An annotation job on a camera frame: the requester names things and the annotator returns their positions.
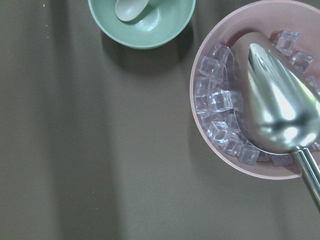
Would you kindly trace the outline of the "white ceramic spoon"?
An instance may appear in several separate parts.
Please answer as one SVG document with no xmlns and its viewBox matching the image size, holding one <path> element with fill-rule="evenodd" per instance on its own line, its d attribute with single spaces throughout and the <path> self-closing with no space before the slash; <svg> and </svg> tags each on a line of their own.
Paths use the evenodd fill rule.
<svg viewBox="0 0 320 240">
<path fill-rule="evenodd" d="M 149 0 L 117 0 L 114 11 L 116 17 L 123 22 L 137 18 L 146 8 Z"/>
</svg>

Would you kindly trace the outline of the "metal ice scoop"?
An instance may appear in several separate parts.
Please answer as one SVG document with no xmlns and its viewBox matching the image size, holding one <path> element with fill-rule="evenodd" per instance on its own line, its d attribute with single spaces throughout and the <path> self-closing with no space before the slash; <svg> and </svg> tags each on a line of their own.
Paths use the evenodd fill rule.
<svg viewBox="0 0 320 240">
<path fill-rule="evenodd" d="M 289 154 L 314 200 L 320 203 L 320 169 L 309 146 L 320 136 L 320 97 L 260 32 L 231 48 L 231 98 L 239 128 L 259 150 Z"/>
</svg>

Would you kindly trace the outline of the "pink bowl of ice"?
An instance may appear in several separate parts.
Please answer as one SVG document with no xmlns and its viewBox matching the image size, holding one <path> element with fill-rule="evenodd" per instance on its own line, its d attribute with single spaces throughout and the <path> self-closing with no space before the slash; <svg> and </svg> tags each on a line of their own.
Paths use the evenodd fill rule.
<svg viewBox="0 0 320 240">
<path fill-rule="evenodd" d="M 320 89 L 320 10 L 294 0 L 261 0 L 224 17 L 206 36 L 190 75 L 190 103 L 200 134 L 231 167 L 268 180 L 299 178 L 290 155 L 270 155 L 250 146 L 236 124 L 226 60 L 234 42 L 249 32 L 267 36 L 286 59 Z"/>
</svg>

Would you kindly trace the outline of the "green ceramic bowl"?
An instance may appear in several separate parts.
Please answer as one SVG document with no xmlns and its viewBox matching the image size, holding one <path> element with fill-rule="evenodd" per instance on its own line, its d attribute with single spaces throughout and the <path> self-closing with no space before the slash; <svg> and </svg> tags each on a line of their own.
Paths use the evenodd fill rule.
<svg viewBox="0 0 320 240">
<path fill-rule="evenodd" d="M 134 20 L 116 17 L 115 0 L 89 0 L 91 15 L 100 30 L 117 43 L 138 50 L 158 48 L 177 37 L 193 15 L 195 0 L 151 0 Z"/>
</svg>

